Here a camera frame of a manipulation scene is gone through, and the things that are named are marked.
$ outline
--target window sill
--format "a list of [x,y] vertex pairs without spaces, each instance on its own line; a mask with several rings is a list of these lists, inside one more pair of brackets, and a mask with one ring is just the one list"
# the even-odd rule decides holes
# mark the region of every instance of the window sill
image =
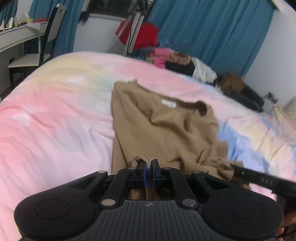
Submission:
[[117,16],[113,16],[113,15],[99,14],[99,13],[90,13],[89,17],[90,18],[104,18],[104,19],[110,19],[110,20],[115,20],[115,21],[126,20],[126,18],[117,17]]

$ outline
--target white desk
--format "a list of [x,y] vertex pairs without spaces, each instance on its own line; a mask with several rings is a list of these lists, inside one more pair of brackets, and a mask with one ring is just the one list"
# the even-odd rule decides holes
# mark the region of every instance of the white desk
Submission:
[[30,39],[34,39],[45,34],[48,22],[40,23],[40,29],[23,25],[20,27],[5,30],[0,33],[0,53],[15,45],[24,43]]

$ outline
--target paper on desk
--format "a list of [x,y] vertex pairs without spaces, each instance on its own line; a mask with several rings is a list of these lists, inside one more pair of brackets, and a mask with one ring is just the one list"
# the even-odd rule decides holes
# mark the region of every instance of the paper on desk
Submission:
[[40,23],[28,23],[28,27],[40,30]]

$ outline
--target circular cover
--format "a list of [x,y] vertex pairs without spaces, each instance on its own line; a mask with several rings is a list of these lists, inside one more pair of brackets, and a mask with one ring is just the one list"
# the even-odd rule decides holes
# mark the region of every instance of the circular cover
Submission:
[[210,198],[202,215],[221,235],[240,240],[272,237],[283,221],[280,205],[256,193],[245,198]]
[[83,231],[94,219],[95,206],[83,190],[55,188],[20,202],[15,222],[20,233],[35,240],[58,240]]

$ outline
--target chair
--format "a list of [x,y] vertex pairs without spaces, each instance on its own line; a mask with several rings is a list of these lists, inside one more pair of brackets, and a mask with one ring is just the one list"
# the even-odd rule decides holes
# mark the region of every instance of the chair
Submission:
[[10,86],[12,89],[14,88],[13,74],[22,73],[25,79],[35,69],[37,69],[42,64],[52,59],[54,48],[57,41],[58,32],[61,27],[61,23],[65,16],[66,10],[67,10],[67,7],[62,4],[58,4],[53,9],[45,30],[43,41],[41,42],[40,53],[27,54],[15,61],[9,62],[9,65],[8,65],[9,78],[10,78]]

